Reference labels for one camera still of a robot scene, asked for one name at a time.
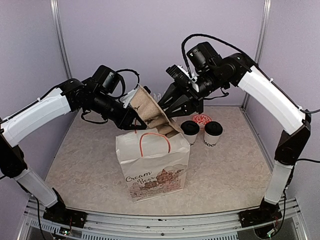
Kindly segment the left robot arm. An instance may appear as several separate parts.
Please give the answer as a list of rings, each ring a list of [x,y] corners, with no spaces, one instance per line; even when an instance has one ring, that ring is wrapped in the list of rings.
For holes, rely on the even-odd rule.
[[[42,203],[48,213],[63,223],[70,218],[59,193],[46,185],[24,160],[19,143],[52,120],[82,110],[81,117],[95,112],[101,124],[113,121],[118,129],[133,130],[138,114],[130,101],[138,88],[126,92],[122,70],[114,71],[100,65],[93,76],[68,79],[20,111],[0,121],[0,170],[4,177],[14,179],[26,192]]]

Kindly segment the white paper takeout bag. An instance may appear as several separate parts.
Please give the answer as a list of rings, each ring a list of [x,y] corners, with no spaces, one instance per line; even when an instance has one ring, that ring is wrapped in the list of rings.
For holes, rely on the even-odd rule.
[[[190,144],[181,133],[167,137],[153,128],[118,135],[115,152],[134,203],[184,189]]]

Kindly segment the white paper cup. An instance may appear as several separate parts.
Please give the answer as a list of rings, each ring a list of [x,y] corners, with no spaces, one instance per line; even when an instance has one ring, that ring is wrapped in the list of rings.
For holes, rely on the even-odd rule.
[[[189,145],[190,146],[193,146],[194,145],[194,143],[195,143],[195,141],[196,141],[196,138],[197,138],[197,135],[198,134],[195,134],[195,135],[186,135],[186,134],[184,134],[184,132],[183,132],[183,136],[184,136],[184,138],[188,141],[188,143],[189,143]]]
[[[218,140],[219,140],[221,135],[222,134],[220,134],[220,135],[210,135],[210,134],[208,134],[208,133],[206,133],[204,131],[203,142],[204,142],[205,146],[209,147],[209,148],[214,147],[217,144],[217,142],[218,142]]]

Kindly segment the brown cardboard cup carrier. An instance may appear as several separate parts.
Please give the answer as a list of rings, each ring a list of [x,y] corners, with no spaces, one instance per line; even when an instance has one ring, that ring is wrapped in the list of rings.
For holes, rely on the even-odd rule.
[[[130,105],[148,129],[157,129],[159,134],[167,138],[182,133],[178,124],[172,118],[167,117],[154,98],[141,85],[131,99]]]

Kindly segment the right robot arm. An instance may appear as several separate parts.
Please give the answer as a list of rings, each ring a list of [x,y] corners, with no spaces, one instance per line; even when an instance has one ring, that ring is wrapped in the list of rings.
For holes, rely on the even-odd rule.
[[[312,112],[298,106],[244,51],[221,57],[208,42],[183,49],[185,67],[173,65],[166,72],[173,78],[159,101],[167,117],[202,113],[204,101],[217,89],[240,88],[258,101],[281,124],[283,131],[274,154],[271,180],[260,206],[239,213],[244,226],[284,216],[279,201],[286,195],[295,165],[311,135]]]

